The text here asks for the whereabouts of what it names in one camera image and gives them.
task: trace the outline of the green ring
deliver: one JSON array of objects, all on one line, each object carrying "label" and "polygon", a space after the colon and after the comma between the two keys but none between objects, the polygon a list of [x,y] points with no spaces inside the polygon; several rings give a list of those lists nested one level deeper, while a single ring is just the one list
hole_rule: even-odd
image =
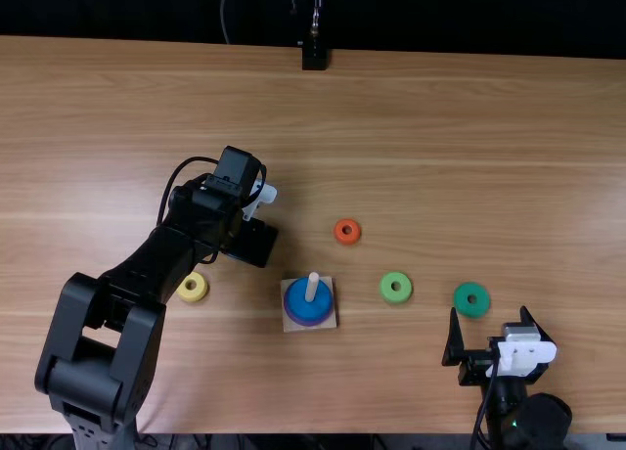
[{"label": "green ring", "polygon": [[[400,284],[400,289],[395,291],[394,283]],[[413,284],[407,276],[401,272],[387,272],[380,279],[380,294],[389,303],[404,303],[413,292]]]},{"label": "green ring", "polygon": [[[475,298],[474,303],[470,303],[470,296]],[[489,292],[476,282],[460,284],[454,291],[454,306],[462,315],[470,318],[483,316],[489,310],[490,303]]]}]

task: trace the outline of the wooden base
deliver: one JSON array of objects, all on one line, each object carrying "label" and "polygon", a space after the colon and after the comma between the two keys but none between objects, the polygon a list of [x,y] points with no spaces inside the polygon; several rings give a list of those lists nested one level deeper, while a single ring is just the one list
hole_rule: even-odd
[{"label": "wooden base", "polygon": [[320,277],[320,282],[326,284],[326,286],[331,290],[331,295],[333,296],[333,312],[329,315],[329,317],[324,320],[319,325],[315,326],[302,326],[295,323],[294,320],[290,318],[290,315],[285,311],[285,293],[287,289],[290,287],[298,279],[284,279],[281,281],[281,304],[283,305],[283,331],[285,333],[292,333],[294,331],[303,331],[303,330],[324,330],[329,328],[336,328],[336,305],[335,305],[335,288],[333,286],[333,278],[332,277]]}]

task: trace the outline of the yellow ring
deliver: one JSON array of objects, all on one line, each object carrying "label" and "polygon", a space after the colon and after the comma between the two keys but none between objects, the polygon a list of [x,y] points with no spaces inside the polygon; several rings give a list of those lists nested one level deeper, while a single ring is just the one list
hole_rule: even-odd
[{"label": "yellow ring", "polygon": [[199,301],[204,298],[208,283],[202,275],[194,271],[181,282],[176,292],[185,301]]}]

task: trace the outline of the light green ring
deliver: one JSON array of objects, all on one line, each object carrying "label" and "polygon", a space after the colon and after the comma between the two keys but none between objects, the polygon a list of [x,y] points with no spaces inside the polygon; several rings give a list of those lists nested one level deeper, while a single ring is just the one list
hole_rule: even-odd
[{"label": "light green ring", "polygon": [[[394,283],[400,284],[400,289],[395,291]],[[387,272],[380,279],[380,294],[389,303],[404,303],[411,297],[413,284],[411,280],[401,272]]]}]

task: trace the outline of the orange ring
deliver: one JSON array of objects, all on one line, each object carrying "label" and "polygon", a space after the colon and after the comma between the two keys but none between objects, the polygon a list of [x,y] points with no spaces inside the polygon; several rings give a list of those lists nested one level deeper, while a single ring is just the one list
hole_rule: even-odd
[{"label": "orange ring", "polygon": [[353,245],[361,238],[361,227],[351,218],[342,218],[336,223],[334,233],[342,245]]}]

